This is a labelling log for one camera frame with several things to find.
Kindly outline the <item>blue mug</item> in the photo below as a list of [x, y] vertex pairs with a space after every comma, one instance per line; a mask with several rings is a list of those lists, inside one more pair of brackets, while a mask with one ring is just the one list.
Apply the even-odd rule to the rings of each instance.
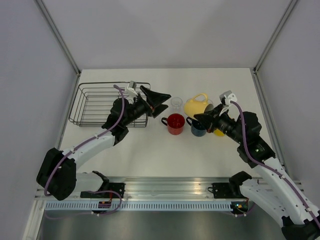
[[186, 118], [186, 122], [190, 125], [191, 127], [191, 133], [196, 136], [196, 137], [203, 137], [207, 130], [206, 128], [196, 119], [193, 119], [191, 117]]

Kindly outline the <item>red mug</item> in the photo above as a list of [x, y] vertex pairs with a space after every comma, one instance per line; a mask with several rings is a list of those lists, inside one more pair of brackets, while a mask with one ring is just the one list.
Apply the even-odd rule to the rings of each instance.
[[167, 130], [172, 135], [180, 135], [186, 123], [185, 118], [179, 113], [173, 113], [168, 117], [162, 117], [161, 122], [167, 126]]

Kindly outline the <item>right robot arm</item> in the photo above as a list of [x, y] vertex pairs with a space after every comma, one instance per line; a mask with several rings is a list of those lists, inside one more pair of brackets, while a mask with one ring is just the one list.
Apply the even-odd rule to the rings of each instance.
[[268, 193], [244, 171], [229, 178], [228, 192], [231, 196], [248, 198], [280, 226], [287, 240], [316, 240], [320, 237], [320, 209], [315, 206], [287, 174], [272, 148], [260, 137], [261, 124], [255, 113], [242, 111], [236, 103], [239, 117], [234, 120], [223, 112], [220, 104], [211, 111], [195, 114], [212, 133], [221, 131], [239, 144], [240, 158], [272, 189]]

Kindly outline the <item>pale yellow mug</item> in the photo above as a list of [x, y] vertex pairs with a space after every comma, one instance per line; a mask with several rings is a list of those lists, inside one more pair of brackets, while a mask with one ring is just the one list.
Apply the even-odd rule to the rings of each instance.
[[214, 106], [209, 101], [209, 97], [206, 93], [200, 93], [190, 98], [184, 104], [184, 113], [194, 119], [194, 115], [203, 114], [205, 112], [212, 111]]

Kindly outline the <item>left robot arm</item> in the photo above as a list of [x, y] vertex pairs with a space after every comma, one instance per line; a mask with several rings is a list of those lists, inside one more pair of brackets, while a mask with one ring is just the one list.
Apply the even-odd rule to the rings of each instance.
[[79, 173], [78, 169], [100, 152], [120, 143], [129, 133], [128, 125], [142, 115], [156, 118], [168, 108], [165, 101], [171, 95], [152, 91], [143, 85], [142, 98], [134, 88], [127, 87], [119, 91], [120, 98], [113, 102], [110, 114], [101, 130], [78, 145], [60, 150], [51, 148], [47, 151], [36, 182], [44, 188], [46, 197], [53, 196], [62, 201], [73, 192], [88, 193], [104, 198], [110, 192], [110, 180], [98, 171]]

